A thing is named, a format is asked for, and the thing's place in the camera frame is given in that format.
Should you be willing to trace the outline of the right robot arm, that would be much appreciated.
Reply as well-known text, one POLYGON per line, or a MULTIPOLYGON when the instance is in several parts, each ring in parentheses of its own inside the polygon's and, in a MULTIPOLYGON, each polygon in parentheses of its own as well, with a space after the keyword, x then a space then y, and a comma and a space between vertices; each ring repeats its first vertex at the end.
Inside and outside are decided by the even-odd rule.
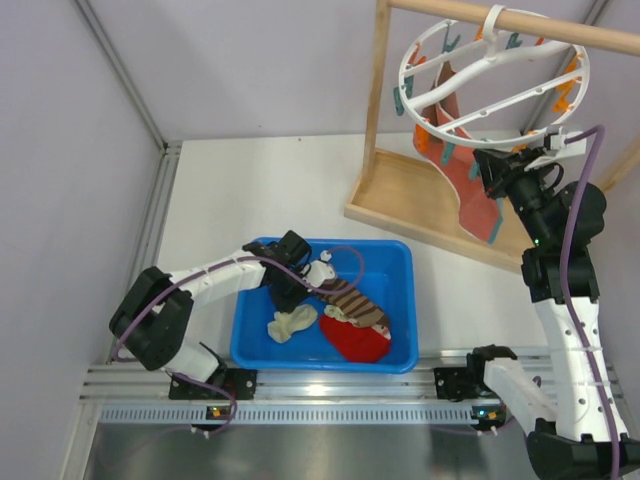
POLYGON ((519 152, 476 150, 486 195, 508 199, 533 245, 522 276, 550 349, 556 397, 536 386, 508 347, 477 347, 466 382, 478 396, 496 394, 522 428, 529 461, 541 479, 617 479, 639 469, 639 443, 615 405, 599 338, 599 288, 588 244, 604 228, 606 199, 587 184, 561 266, 567 220, 578 184, 547 187, 552 165, 530 163, 541 147, 519 152))

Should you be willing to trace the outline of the pink and brown sock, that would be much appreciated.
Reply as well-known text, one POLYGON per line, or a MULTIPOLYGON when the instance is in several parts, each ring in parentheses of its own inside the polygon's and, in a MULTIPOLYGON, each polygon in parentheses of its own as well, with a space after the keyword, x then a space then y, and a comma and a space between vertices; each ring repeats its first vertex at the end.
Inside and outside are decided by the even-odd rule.
MULTIPOLYGON (((445 62, 440 66, 432 89, 454 75, 456 72, 450 62, 445 62)), ((438 103, 425 107, 421 115, 433 126, 457 119, 460 113, 456 94, 451 93, 438 103)), ((470 147, 449 144, 430 134, 428 151, 418 153, 435 166, 454 190, 459 203, 458 222, 461 228, 479 241, 492 244, 503 222, 502 207, 499 201, 486 196, 481 179, 469 180, 468 172, 475 160, 473 152, 470 147)))

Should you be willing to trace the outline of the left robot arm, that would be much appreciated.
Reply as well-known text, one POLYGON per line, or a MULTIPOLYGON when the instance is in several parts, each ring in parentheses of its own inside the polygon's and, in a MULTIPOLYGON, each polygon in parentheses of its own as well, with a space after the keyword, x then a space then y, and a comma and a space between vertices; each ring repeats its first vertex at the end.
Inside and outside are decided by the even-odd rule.
POLYGON ((217 396, 225 388, 226 366, 210 347, 187 337, 195 312, 231 294, 265 287, 276 309, 289 313, 334 276, 327 258, 312 260, 310 244, 288 231, 278 241, 253 241, 200 267, 173 273, 149 267, 109 322, 115 350, 126 348, 146 370, 181 374, 201 395, 217 396))

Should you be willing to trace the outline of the teal clip front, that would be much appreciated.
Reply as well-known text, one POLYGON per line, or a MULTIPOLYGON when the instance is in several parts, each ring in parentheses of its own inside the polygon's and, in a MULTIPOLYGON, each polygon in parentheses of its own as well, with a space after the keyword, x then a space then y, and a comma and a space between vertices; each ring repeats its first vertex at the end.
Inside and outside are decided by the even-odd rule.
POLYGON ((468 172, 468 177, 470 181, 475 181, 481 178, 479 165, 476 160, 473 160, 468 172))

